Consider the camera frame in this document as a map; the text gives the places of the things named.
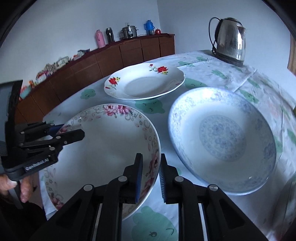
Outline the person's left hand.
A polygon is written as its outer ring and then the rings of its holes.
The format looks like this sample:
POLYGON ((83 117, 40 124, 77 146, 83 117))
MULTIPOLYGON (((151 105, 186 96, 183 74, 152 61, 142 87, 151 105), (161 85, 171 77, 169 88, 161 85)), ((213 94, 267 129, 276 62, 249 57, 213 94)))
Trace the person's left hand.
MULTIPOLYGON (((1 175, 1 194, 7 195, 8 190, 11 190, 17 186, 16 181, 12 181, 8 178, 7 175, 1 175)), ((33 178, 32 176, 27 176, 22 179, 21 186, 20 186, 20 200, 23 203, 29 201, 33 194, 33 178)))

